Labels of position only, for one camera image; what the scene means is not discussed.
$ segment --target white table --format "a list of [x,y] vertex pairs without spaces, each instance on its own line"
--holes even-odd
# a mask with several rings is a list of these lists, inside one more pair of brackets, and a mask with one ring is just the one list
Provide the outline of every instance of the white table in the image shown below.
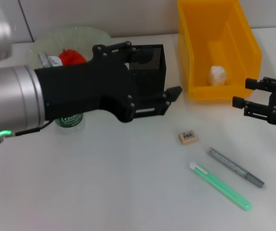
[[[261,77],[276,77],[276,28],[255,29]],[[123,38],[164,44],[166,88],[180,84],[177,35]],[[31,44],[0,63],[24,63]],[[250,100],[267,103],[255,91]],[[0,145],[0,231],[276,231],[276,126],[230,105],[198,105],[183,93],[165,116],[123,124],[85,114],[81,133],[55,124]],[[182,146],[193,129],[200,141]],[[265,182],[260,189],[205,152],[212,146]],[[197,161],[252,203],[245,212],[188,169]]]

